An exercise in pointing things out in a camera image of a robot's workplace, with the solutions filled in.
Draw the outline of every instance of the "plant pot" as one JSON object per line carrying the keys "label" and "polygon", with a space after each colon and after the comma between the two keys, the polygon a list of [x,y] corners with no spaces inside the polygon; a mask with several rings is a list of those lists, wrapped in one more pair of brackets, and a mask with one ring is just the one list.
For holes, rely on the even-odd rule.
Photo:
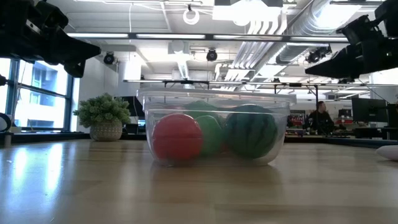
{"label": "plant pot", "polygon": [[104,121],[91,125],[90,138],[95,141],[117,141],[122,136],[122,122]]}

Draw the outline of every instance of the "red ball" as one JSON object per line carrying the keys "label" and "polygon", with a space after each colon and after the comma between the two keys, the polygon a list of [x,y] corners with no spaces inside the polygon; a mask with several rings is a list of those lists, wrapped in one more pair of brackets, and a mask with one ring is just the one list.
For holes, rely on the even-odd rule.
{"label": "red ball", "polygon": [[170,114],[160,119],[152,138],[154,152],[159,159],[194,159],[199,156],[203,145],[199,124],[185,114]]}

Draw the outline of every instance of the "clear plastic bin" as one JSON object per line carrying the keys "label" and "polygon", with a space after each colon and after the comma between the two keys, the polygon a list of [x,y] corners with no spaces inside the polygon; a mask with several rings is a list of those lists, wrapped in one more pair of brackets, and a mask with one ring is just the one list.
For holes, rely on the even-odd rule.
{"label": "clear plastic bin", "polygon": [[267,164],[284,143],[295,95],[143,88],[137,91],[155,160],[166,166],[226,157]]}

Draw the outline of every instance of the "container lid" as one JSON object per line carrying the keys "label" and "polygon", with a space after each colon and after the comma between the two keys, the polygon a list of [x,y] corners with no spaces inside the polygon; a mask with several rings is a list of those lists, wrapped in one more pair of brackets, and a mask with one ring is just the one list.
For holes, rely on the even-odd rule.
{"label": "container lid", "polygon": [[174,96],[192,98],[228,98],[232,100],[276,101],[288,102],[291,106],[297,103],[295,95],[280,95],[270,93],[243,93],[218,90],[196,90],[177,88],[142,88],[137,90],[137,97],[142,103],[145,96]]}

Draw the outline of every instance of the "ball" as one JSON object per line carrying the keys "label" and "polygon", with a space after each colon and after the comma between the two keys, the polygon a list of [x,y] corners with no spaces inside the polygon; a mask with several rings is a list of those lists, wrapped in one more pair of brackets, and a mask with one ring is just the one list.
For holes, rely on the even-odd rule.
{"label": "ball", "polygon": [[246,159],[265,156],[278,136],[272,111],[258,105],[238,106],[233,111],[223,129],[228,149]]}
{"label": "ball", "polygon": [[217,123],[221,125],[222,119],[220,116],[218,116],[217,113],[212,112],[212,111],[218,111],[218,108],[204,102],[203,100],[198,100],[192,103],[189,103],[187,105],[184,106],[186,110],[186,112],[184,112],[185,114],[191,116],[192,118],[198,118],[200,116],[205,116],[205,115],[210,115],[212,117],[214,117],[217,120]]}
{"label": "ball", "polygon": [[195,120],[199,124],[203,134],[201,156],[211,156],[220,152],[223,133],[217,120],[210,115],[200,116]]}
{"label": "ball", "polygon": [[199,124],[185,114],[164,116],[152,133],[154,154],[158,159],[186,161],[200,155],[203,135]]}

